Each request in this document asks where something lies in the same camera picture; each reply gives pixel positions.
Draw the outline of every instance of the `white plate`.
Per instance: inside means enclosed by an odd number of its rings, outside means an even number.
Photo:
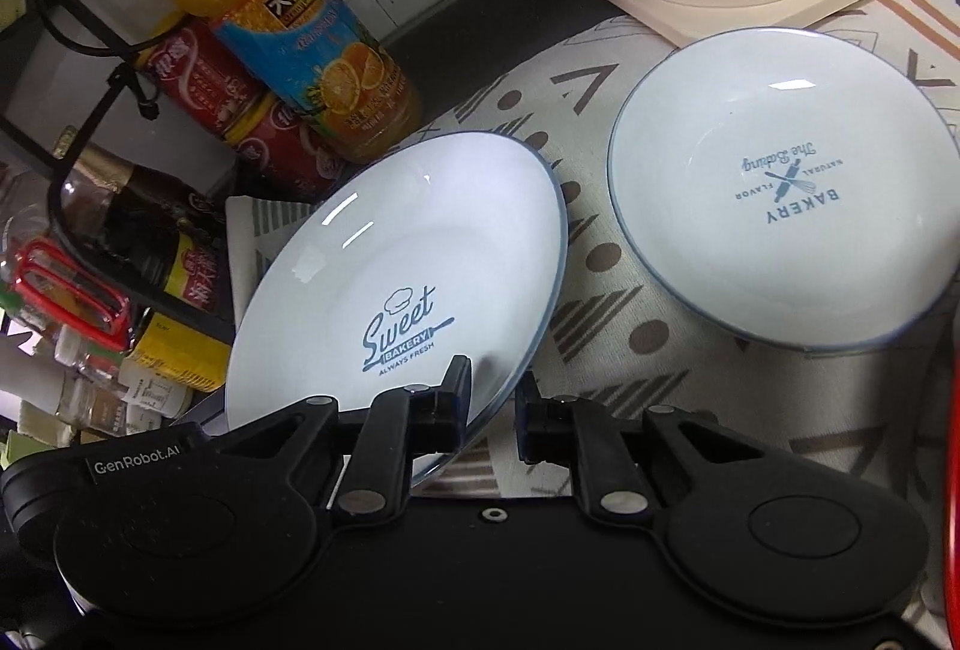
[[[528,146],[456,133],[387,157],[290,239],[253,295],[227,372],[227,420],[308,396],[362,409],[472,361],[475,436],[533,358],[566,256],[563,199]],[[418,458],[414,481],[443,459]]]
[[[949,129],[894,68],[827,35],[747,29],[673,54],[627,98],[607,168],[641,261],[750,339],[888,339],[960,260]]]

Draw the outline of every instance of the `chef hat graphic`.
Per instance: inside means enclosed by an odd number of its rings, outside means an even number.
[[[414,290],[411,290],[410,287],[401,287],[400,290],[387,298],[387,302],[383,304],[383,310],[387,314],[400,314],[410,305],[410,298],[413,296]]]

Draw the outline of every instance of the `whisk graphic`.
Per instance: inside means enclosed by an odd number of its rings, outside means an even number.
[[[806,194],[814,194],[815,191],[817,191],[817,185],[812,181],[805,181],[801,178],[787,178],[786,176],[779,176],[775,173],[769,172],[769,170],[765,170],[764,173],[766,173],[766,175],[768,175],[770,178],[779,178],[779,180],[785,181],[787,184],[792,184],[798,190],[802,190]]]

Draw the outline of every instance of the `patterned tablecloth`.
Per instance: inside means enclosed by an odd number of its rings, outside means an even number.
[[[960,0],[867,0],[814,28],[904,73],[955,134]],[[928,572],[904,617],[949,647],[939,564],[949,382],[944,386],[943,372],[932,384],[925,377],[960,286],[954,283],[894,343],[829,357],[738,339],[681,305],[632,256],[606,180],[617,112],[671,50],[629,17],[608,19],[505,73],[407,143],[492,128],[538,150],[563,183],[568,266],[533,364],[545,396],[591,397],[627,418],[662,402],[703,410],[749,436],[907,496],[928,519],[932,543]],[[513,415],[510,402],[480,442],[419,491],[491,498],[568,493],[565,469],[520,463]]]

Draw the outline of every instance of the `silver screw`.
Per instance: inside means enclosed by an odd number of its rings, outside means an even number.
[[[612,514],[640,514],[650,506],[650,502],[638,492],[615,490],[600,499],[600,506]]]
[[[506,522],[507,513],[499,507],[488,507],[481,511],[480,516],[487,522]]]
[[[337,505],[349,514],[373,514],[387,506],[387,499],[376,490],[351,490],[337,496]]]

